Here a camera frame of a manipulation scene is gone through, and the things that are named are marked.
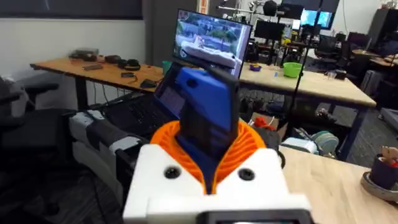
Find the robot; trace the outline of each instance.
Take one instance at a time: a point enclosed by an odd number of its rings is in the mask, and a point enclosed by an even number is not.
[[[202,65],[181,68],[187,104],[139,151],[123,220],[130,223],[313,223],[290,194],[278,155],[239,121],[238,81]]]

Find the green bowl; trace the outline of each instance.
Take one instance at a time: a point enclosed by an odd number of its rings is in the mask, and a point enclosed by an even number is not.
[[[303,65],[295,62],[284,63],[284,75],[290,78],[297,78]]]

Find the headphones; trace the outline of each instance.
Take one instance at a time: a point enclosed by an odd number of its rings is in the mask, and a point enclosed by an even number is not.
[[[138,71],[141,69],[141,65],[139,65],[139,62],[136,59],[121,59],[118,62],[118,67],[127,71]]]

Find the red object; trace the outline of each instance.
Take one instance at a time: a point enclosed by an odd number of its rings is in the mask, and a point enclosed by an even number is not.
[[[267,121],[263,117],[257,117],[256,120],[254,121],[254,126],[256,128],[267,128],[273,131],[276,130],[275,127],[268,125]]]

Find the orange object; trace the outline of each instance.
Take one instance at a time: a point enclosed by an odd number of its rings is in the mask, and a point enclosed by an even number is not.
[[[203,173],[195,161],[178,145],[175,135],[180,130],[180,123],[172,121],[159,128],[151,144],[158,144],[164,151],[172,156],[186,171],[202,184],[206,194],[205,179]],[[259,148],[266,145],[260,135],[244,122],[238,124],[238,137],[226,151],[215,172],[211,193],[216,193],[216,186],[232,171],[238,168],[248,157],[253,155]]]
[[[254,126],[256,128],[267,128],[273,131],[276,130],[275,127],[268,125],[267,121],[263,117],[257,117],[256,120],[254,121]]]

